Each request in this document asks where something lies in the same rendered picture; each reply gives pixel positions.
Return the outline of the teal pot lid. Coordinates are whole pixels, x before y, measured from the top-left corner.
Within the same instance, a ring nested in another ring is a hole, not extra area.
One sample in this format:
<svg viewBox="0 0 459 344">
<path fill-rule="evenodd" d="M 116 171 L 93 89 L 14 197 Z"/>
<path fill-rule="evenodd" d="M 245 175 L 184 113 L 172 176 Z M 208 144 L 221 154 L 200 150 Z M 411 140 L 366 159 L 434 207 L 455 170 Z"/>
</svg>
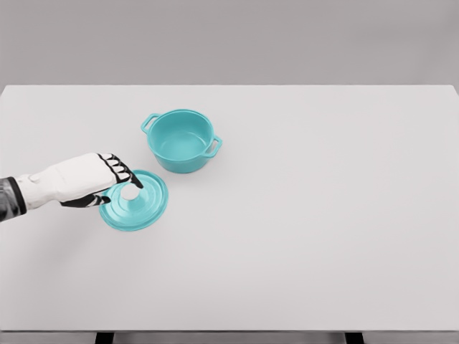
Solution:
<svg viewBox="0 0 459 344">
<path fill-rule="evenodd" d="M 165 212 L 169 200 L 166 184 L 159 176 L 141 169 L 133 173 L 143 184 L 137 197 L 125 199 L 121 191 L 128 183 L 120 183 L 103 192 L 110 203 L 99 206 L 102 220 L 120 231 L 138 231 L 152 225 Z"/>
</svg>

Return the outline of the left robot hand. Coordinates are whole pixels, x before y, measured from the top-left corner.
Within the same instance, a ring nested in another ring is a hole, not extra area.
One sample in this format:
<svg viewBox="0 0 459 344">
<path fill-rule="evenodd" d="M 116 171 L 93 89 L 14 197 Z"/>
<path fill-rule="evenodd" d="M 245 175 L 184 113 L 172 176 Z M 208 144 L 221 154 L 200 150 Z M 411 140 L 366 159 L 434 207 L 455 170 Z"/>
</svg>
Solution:
<svg viewBox="0 0 459 344">
<path fill-rule="evenodd" d="M 119 157 L 112 153 L 87 153 L 53 165 L 54 200 L 63 207 L 89 208 L 111 202 L 103 192 L 114 185 L 143 184 Z"/>
</svg>

